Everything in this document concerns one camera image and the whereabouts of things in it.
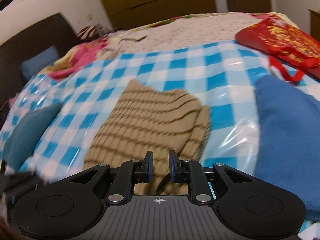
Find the pink floral blanket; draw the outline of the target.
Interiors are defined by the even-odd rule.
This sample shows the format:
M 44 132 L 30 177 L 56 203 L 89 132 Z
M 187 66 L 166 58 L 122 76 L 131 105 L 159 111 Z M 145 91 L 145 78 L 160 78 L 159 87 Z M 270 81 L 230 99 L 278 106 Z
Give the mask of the pink floral blanket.
M 62 80 L 94 62 L 106 46 L 107 39 L 105 38 L 76 45 L 65 56 L 43 68 L 39 74 L 49 75 L 55 80 Z

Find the blue pillow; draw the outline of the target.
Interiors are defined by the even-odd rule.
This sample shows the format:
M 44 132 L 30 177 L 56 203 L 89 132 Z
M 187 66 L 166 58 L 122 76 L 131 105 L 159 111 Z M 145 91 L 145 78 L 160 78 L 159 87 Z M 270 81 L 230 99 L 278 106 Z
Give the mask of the blue pillow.
M 60 55 L 56 47 L 51 46 L 35 57 L 23 61 L 21 64 L 21 72 L 24 79 L 29 81 L 38 72 L 54 64 L 59 58 Z

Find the white floral bedsheet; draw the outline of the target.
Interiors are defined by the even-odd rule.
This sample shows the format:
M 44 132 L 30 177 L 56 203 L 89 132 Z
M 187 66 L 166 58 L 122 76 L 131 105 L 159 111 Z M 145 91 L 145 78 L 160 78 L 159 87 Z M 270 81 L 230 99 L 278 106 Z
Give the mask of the white floral bedsheet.
M 146 39 L 135 45 L 123 46 L 123 53 L 157 52 L 234 40 L 240 30 L 270 16 L 278 16 L 284 22 L 297 27 L 285 14 L 278 12 L 192 14 L 121 31 L 127 33 L 137 31 L 139 34 L 147 35 Z

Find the red white striped cloth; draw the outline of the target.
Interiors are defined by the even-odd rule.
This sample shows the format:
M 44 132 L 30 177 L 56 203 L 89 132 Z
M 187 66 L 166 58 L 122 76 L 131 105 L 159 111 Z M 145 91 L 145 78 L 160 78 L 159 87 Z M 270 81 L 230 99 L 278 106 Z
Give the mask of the red white striped cloth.
M 99 37 L 103 37 L 103 26 L 100 24 L 84 27 L 77 34 L 78 39 L 83 41 L 91 41 Z

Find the dark wooden headboard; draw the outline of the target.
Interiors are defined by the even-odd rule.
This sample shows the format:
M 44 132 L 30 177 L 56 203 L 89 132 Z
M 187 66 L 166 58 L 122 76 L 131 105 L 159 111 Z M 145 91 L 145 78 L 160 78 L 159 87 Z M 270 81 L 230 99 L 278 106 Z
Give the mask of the dark wooden headboard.
M 79 43 L 69 22 L 57 13 L 29 26 L 1 45 L 1 126 L 10 111 L 9 99 L 27 83 L 21 64 L 51 46 L 64 56 Z

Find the wooden side cabinet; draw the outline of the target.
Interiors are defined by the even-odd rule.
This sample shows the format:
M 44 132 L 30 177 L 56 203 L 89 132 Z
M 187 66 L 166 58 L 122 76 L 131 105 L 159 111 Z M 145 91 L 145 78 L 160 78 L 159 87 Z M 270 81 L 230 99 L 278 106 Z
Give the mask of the wooden side cabinet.
M 310 11 L 310 35 L 319 42 L 320 41 L 320 13 L 319 11 L 314 11 L 311 9 L 309 9 L 309 11 Z

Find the tan striped knit sweater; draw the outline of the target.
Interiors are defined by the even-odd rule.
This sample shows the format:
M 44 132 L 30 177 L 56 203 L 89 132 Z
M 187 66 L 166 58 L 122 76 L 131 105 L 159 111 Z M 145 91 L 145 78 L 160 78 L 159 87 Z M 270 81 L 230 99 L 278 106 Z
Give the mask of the tan striped knit sweater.
M 169 152 L 200 160 L 210 135 L 210 109 L 183 89 L 159 92 L 131 80 L 97 131 L 84 158 L 84 169 L 107 163 L 111 168 L 153 152 L 151 182 L 135 194 L 186 194 L 185 183 L 170 180 Z

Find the red plastic bag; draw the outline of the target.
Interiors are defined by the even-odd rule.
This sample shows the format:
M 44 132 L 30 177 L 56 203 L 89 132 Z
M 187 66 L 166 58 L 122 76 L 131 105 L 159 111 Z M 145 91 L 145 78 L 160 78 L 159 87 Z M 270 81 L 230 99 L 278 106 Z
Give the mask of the red plastic bag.
M 236 42 L 268 55 L 270 66 L 285 81 L 299 83 L 304 75 L 319 80 L 319 42 L 278 16 L 239 31 Z

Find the teal folded garment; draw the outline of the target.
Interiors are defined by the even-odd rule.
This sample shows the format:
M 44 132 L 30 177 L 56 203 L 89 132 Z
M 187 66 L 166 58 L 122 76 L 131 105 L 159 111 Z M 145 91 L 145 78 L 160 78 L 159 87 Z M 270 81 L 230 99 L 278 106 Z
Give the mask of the teal folded garment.
M 63 103 L 57 102 L 42 109 L 29 111 L 14 128 L 3 147 L 3 160 L 17 172 L 33 155 L 42 135 L 59 114 Z

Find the blue white checkered sheet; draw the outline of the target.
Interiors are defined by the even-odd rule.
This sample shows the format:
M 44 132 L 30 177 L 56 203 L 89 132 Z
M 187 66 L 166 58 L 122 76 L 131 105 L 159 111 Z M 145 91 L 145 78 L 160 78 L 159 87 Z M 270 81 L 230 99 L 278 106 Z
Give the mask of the blue white checkered sheet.
M 17 228 L 30 239 L 319 239 L 319 220 L 306 218 L 300 197 L 254 175 L 260 142 L 255 83 L 265 75 L 277 78 L 266 55 L 225 41 L 122 54 L 61 81 L 32 77 L 1 130 L 2 158 L 6 140 L 29 111 L 57 102 L 63 107 L 19 171 L 7 166 L 47 182 L 16 203 Z M 213 204 L 194 204 L 188 192 L 135 194 L 135 188 L 128 203 L 108 204 L 121 165 L 83 168 L 97 131 L 131 80 L 159 92 L 183 89 L 209 106 L 210 135 L 196 161 Z M 292 86 L 319 101 L 319 82 L 312 78 Z

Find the blue knit garment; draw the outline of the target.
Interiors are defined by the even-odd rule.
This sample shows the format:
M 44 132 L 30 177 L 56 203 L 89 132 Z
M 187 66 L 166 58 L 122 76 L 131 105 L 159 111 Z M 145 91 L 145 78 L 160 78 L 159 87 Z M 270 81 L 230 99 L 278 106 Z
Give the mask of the blue knit garment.
M 319 220 L 319 101 L 271 75 L 255 83 L 260 142 L 255 177 L 296 194 Z

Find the beige crumpled cloth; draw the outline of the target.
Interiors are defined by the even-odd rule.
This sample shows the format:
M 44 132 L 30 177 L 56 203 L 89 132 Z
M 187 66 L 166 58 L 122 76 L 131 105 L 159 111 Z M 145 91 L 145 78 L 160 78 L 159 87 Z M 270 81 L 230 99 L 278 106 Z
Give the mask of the beige crumpled cloth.
M 137 31 L 133 32 L 117 32 L 114 35 L 109 35 L 107 45 L 102 50 L 97 52 L 97 60 L 105 61 L 116 58 L 119 54 L 123 53 L 123 46 L 126 44 L 137 44 L 138 42 L 147 38 L 144 33 L 139 34 Z

